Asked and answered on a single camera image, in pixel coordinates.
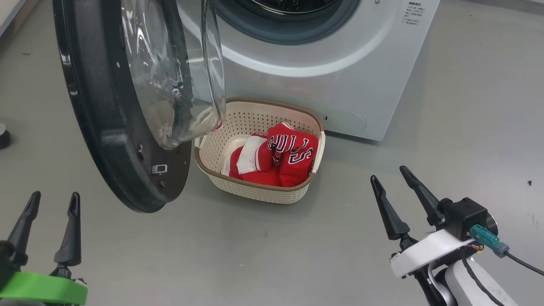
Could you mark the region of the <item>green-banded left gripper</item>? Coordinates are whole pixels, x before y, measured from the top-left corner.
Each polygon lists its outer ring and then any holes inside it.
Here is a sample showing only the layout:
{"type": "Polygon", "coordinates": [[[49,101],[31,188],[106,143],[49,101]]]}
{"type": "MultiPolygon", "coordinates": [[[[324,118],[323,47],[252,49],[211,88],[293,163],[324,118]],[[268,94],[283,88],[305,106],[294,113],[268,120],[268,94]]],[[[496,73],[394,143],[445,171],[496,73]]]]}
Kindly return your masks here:
{"type": "Polygon", "coordinates": [[[16,271],[28,262],[26,248],[31,226],[37,217],[41,199],[38,190],[31,194],[8,242],[14,247],[12,264],[1,264],[0,297],[8,300],[41,302],[53,305],[81,306],[87,304],[88,288],[85,283],[72,279],[70,268],[82,262],[80,225],[80,195],[74,192],[68,206],[68,224],[61,246],[56,252],[56,269],[50,275],[16,271]]]}

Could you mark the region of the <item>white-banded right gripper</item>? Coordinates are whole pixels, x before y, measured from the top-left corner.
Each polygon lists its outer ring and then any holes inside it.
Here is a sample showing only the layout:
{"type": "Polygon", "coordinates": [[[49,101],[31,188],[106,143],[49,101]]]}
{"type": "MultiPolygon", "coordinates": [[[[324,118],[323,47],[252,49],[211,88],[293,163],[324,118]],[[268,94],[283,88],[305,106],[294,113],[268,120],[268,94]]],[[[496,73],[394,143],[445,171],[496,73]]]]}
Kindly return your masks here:
{"type": "MultiPolygon", "coordinates": [[[[408,167],[401,165],[399,170],[406,184],[408,184],[410,189],[414,190],[414,193],[422,204],[427,214],[429,225],[435,228],[443,228],[445,217],[443,213],[438,211],[439,199],[430,192],[408,167]]],[[[387,199],[386,190],[377,176],[371,176],[370,182],[388,239],[395,241],[408,237],[410,227],[401,220],[392,207],[387,199]]],[[[435,231],[415,245],[393,256],[390,259],[392,271],[397,278],[406,276],[472,242],[474,242],[472,238],[461,241],[446,229],[435,231]]]]}

